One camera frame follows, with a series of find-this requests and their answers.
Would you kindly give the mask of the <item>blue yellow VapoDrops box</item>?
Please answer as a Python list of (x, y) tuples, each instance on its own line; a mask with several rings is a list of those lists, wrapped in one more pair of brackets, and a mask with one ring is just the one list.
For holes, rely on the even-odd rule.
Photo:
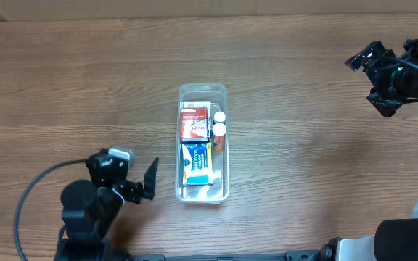
[(213, 183), (212, 145), (194, 143), (182, 145), (183, 184), (185, 186)]

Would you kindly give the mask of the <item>orange tube white cap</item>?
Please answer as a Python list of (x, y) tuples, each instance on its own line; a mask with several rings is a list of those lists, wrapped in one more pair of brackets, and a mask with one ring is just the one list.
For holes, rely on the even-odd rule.
[(226, 126), (223, 123), (216, 123), (213, 128), (213, 146), (216, 151), (223, 151), (225, 146)]

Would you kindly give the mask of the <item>brown bottle white cap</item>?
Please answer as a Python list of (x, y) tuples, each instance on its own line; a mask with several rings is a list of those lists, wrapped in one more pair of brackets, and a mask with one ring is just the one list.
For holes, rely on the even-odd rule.
[(213, 115), (213, 124), (222, 123), (224, 124), (226, 122), (226, 114), (222, 111), (217, 111)]

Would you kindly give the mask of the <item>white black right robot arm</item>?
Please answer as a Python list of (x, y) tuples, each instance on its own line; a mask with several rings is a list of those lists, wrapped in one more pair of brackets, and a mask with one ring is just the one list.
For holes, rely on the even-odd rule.
[[(225, 17), (159, 22), (165, 55), (152, 70), (157, 130), (139, 135), (160, 158), (157, 194), (136, 211), (139, 254), (257, 254), (317, 249), (336, 236), (409, 218), (418, 197), (418, 104), (390, 118), (371, 83), (345, 65), (380, 40), (401, 52), (418, 14)], [(229, 197), (175, 195), (176, 98), (183, 83), (222, 83), (229, 98)]]

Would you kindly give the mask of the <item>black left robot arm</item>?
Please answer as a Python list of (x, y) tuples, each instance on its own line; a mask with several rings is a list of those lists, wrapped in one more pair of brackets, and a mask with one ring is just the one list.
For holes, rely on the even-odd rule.
[(55, 260), (132, 259), (107, 235), (125, 203), (138, 204), (144, 198), (144, 185), (127, 179), (134, 160), (133, 150), (123, 146), (101, 149), (86, 159), (90, 179), (74, 181), (61, 193), (64, 226)]

